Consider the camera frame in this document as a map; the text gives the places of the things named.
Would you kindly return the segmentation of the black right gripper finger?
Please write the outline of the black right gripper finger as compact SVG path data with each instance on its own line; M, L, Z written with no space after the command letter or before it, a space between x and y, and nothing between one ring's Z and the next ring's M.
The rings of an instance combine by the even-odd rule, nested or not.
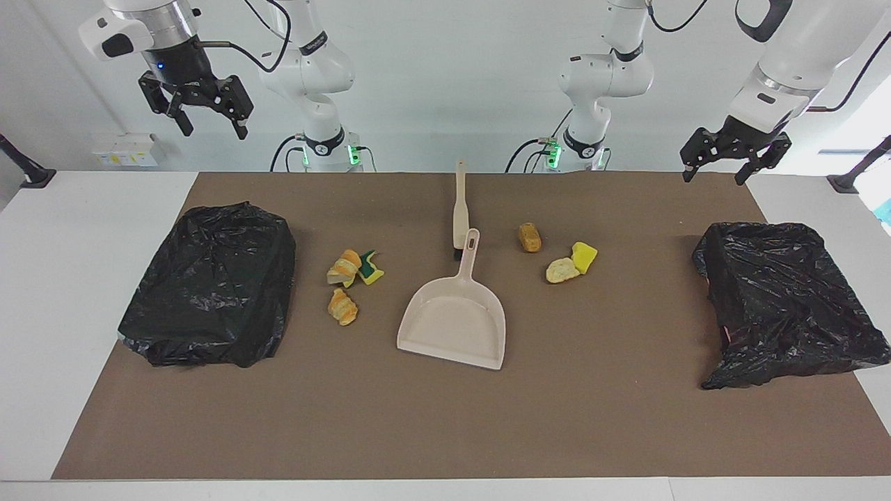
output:
M138 79L138 85L152 112L172 118L184 136L191 136L192 132L194 132L194 126L192 126L187 114L182 111L182 103L178 92L174 92L174 98L169 100L168 96L164 94L162 82L156 79L150 71L146 71Z
M254 110L254 105L242 80L236 75L226 79L210 76L211 110L227 118L235 130L236 137L241 141L245 140L249 134L247 120Z

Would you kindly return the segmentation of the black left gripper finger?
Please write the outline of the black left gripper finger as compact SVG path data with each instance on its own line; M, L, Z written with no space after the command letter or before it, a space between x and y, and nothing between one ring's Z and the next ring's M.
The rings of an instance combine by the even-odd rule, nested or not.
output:
M691 183L703 166L725 158L728 136L718 132L710 132L707 128L697 128L681 147L681 161L684 165L682 178Z
M748 161L735 175L735 183L737 185L745 185L751 175L763 169L776 168L791 146L792 142L789 135L779 134L762 154L754 150L749 151L747 154Z

